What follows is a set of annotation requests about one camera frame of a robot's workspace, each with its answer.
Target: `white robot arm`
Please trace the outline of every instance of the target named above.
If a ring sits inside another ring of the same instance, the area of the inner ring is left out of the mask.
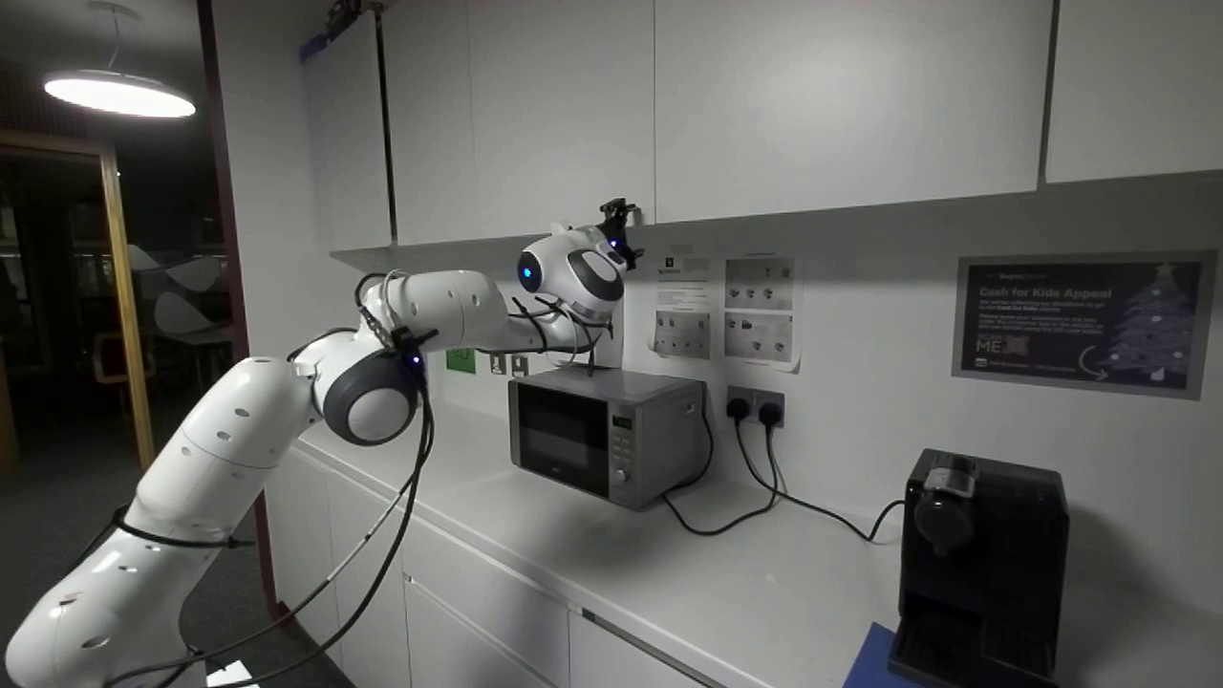
[[[232,526],[261,498],[284,452],[326,421],[353,443],[385,443],[408,426],[424,350],[585,350],[622,293],[628,219],[607,202],[601,229],[549,233],[521,254],[521,282],[542,310],[506,310],[477,272],[376,276],[359,288],[359,330],[328,332],[292,358],[242,358],[187,412],[138,486],[114,535],[96,547],[24,619],[9,647],[19,688],[177,685],[184,668],[180,611]]]

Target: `power socket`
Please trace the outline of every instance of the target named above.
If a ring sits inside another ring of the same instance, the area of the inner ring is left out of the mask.
[[[729,358],[789,363],[795,349],[791,335],[795,335],[791,314],[726,314]]]
[[[726,258],[726,310],[791,310],[791,258]]]
[[[763,410],[763,405],[777,405],[777,410],[780,410],[780,424],[777,424],[777,426],[789,424],[789,396],[777,392],[777,391],[726,387],[726,400],[729,400],[729,396],[749,400],[749,421],[757,421],[757,424],[761,424],[761,410]]]
[[[707,358],[712,340],[715,340],[712,314],[657,310],[657,317],[654,317],[654,350],[657,356]]]

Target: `framed sign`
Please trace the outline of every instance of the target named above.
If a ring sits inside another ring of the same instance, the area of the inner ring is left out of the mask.
[[[957,374],[1200,392],[1212,253],[961,263]]]

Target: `white cabinet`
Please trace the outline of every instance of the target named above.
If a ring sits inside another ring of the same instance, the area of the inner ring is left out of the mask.
[[[284,602],[306,600],[331,569],[331,486],[335,475],[303,448],[292,448],[266,477],[270,572]],[[297,614],[297,623],[320,643],[335,632],[335,614],[335,597],[328,587]]]
[[[564,660],[570,660],[564,602],[556,600],[548,587],[538,587],[533,577],[450,539],[446,531],[435,531],[428,519],[413,519],[408,547],[407,547],[407,572],[413,579],[408,587],[415,587],[408,597],[428,592],[424,619],[408,602],[413,676],[422,668],[415,660],[443,653],[435,651],[440,637],[428,635],[428,623],[433,614],[446,611],[456,614],[450,623],[456,643],[480,647],[469,653],[486,653],[486,647],[493,647],[488,660],[493,657],[514,660],[526,676],[538,676],[548,685],[564,685]]]
[[[657,0],[657,219],[1033,189],[1050,0]]]
[[[328,488],[331,504],[331,556],[339,560],[368,531],[370,522],[385,513],[385,498],[356,486],[356,481],[335,481]],[[359,607],[368,583],[376,579],[399,526],[403,513],[394,513],[384,531],[368,544],[359,556],[344,569],[335,579],[335,602],[339,602],[339,623]],[[385,569],[384,587],[376,592],[370,607],[363,619],[347,632],[344,643],[335,643],[335,663],[356,688],[407,688],[408,685],[408,626],[407,626],[407,607],[403,607],[403,572],[399,567]]]
[[[422,579],[407,583],[408,663],[422,688],[548,688],[493,635],[460,614]]]
[[[389,244],[377,26],[359,16],[306,61],[315,215],[331,253]]]
[[[717,685],[601,614],[572,614],[572,688],[698,688]]]
[[[1047,178],[1223,169],[1223,2],[1064,0]]]
[[[403,244],[654,210],[654,0],[399,0],[385,96]]]

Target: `countertop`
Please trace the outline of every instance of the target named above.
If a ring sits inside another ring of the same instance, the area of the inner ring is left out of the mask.
[[[887,619],[887,554],[900,547],[863,547],[785,504],[729,535],[694,539],[666,509],[622,513],[522,475],[488,439],[466,433],[435,443],[415,516],[707,676],[842,688],[868,626]],[[356,452],[310,426],[297,443],[389,498],[415,435]],[[757,500],[742,486],[680,498],[698,522]]]
[[[310,426],[297,443],[389,498],[415,433],[353,448]],[[705,486],[680,504],[694,522],[717,522],[757,500],[747,486]],[[868,626],[900,619],[900,519],[883,547],[863,547],[780,504],[729,535],[694,539],[666,509],[622,513],[515,470],[498,424],[440,435],[415,516],[726,685],[842,688]],[[1221,651],[1217,611],[1070,560],[1064,688],[1221,685]]]

